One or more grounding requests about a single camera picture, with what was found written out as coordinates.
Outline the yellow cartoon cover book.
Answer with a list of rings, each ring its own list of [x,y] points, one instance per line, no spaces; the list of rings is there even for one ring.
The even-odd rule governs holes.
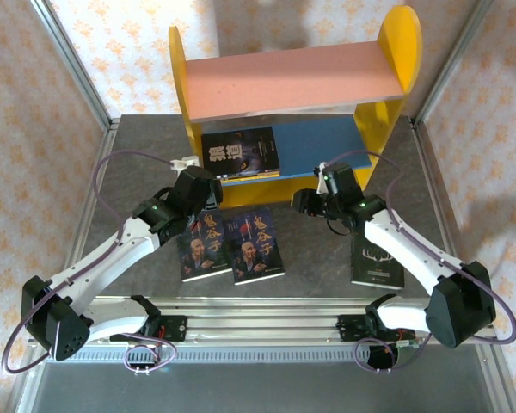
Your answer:
[[[252,175],[233,175],[233,176],[223,176],[220,177],[222,182],[240,182],[240,181],[248,181],[248,180],[258,180],[258,179],[269,179],[269,178],[277,178],[280,176],[278,171],[260,173],[260,174],[252,174]]]

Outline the black wolf eyes book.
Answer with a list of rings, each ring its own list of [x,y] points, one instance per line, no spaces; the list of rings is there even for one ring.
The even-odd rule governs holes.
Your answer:
[[[201,137],[203,167],[219,174],[279,170],[272,127],[206,133]]]

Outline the aluminium mounting rails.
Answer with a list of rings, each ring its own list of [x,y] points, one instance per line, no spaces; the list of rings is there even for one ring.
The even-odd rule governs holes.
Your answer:
[[[120,308],[130,297],[102,298],[92,306],[106,311]],[[342,342],[335,324],[340,315],[366,314],[366,307],[377,299],[236,299],[236,298],[147,298],[162,315],[187,317],[188,344],[249,342],[280,344],[304,342]],[[431,335],[415,331],[416,338]],[[145,342],[125,336],[108,336],[93,341]]]

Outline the aluminium table edge rail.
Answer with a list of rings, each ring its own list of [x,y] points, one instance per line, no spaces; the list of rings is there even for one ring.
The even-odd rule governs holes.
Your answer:
[[[416,148],[427,180],[436,219],[439,224],[444,249],[453,256],[458,254],[458,227],[435,153],[423,124],[412,126]],[[473,341],[477,359],[487,387],[488,398],[494,413],[516,413],[516,390],[507,366],[502,347]]]
[[[114,146],[115,136],[118,130],[120,120],[114,119],[113,124],[103,133],[101,142],[98,146],[95,155],[94,164],[90,170],[90,175],[93,175],[97,164],[107,156]],[[83,249],[86,244],[91,221],[94,216],[96,206],[96,197],[92,187],[92,177],[89,178],[89,183],[85,190],[82,209],[80,217],[77,221],[75,230],[71,237],[67,254],[64,259],[64,269],[71,267],[78,262],[83,256]],[[22,358],[22,362],[31,363],[36,361],[45,353],[44,349],[37,346],[36,342],[28,341],[26,349]],[[41,377],[45,370],[46,363],[42,361],[38,366],[31,370],[18,374],[15,377],[13,390],[9,396],[5,413],[24,413],[30,412],[34,406],[38,387],[41,382]]]

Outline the yellow pink blue bookshelf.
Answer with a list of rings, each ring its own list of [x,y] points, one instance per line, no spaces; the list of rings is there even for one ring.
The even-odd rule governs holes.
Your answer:
[[[393,7],[374,41],[259,52],[208,59],[186,58],[177,27],[169,29],[175,90],[194,154],[204,156],[207,121],[287,114],[293,109],[350,106],[348,128],[333,119],[307,122],[288,134],[276,178],[224,185],[223,207],[283,202],[316,185],[313,169],[344,157],[366,187],[421,68],[421,23],[408,5]]]

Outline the black antler cover book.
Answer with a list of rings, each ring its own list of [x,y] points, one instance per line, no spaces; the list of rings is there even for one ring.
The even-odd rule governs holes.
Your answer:
[[[401,290],[405,287],[403,266],[376,245],[355,244],[350,281],[353,284]]]

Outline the aluminium frame post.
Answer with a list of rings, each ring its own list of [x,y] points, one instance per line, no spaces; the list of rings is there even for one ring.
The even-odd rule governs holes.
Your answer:
[[[29,2],[38,15],[42,26],[50,36],[59,57],[71,74],[75,85],[89,106],[90,111],[103,130],[114,130],[118,126],[120,119],[113,118],[106,109],[103,100],[100,98],[94,83],[90,79],[51,1],[29,0]]]
[[[467,15],[464,25],[458,33],[458,37],[453,42],[451,50],[446,56],[436,78],[421,102],[421,105],[418,107],[416,115],[410,118],[411,127],[415,132],[432,111],[434,103],[438,100],[443,88],[447,85],[451,74],[463,57],[466,48],[472,41],[493,2],[494,0],[475,0],[473,8]]]

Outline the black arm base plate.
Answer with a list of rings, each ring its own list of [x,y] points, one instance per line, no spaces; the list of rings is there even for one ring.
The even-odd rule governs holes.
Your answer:
[[[180,315],[150,316],[144,320],[142,326],[132,333],[169,342],[184,342],[187,333],[187,317]]]
[[[385,342],[414,340],[413,330],[381,328],[374,317],[368,314],[340,315],[335,324],[343,342],[357,342],[364,338],[376,338]]]

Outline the dark blue old-man cover book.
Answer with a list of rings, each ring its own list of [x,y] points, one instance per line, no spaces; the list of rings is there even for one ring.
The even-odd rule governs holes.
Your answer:
[[[189,282],[231,270],[220,211],[205,211],[177,237],[181,281]]]
[[[229,217],[224,229],[236,286],[286,273],[269,208]]]

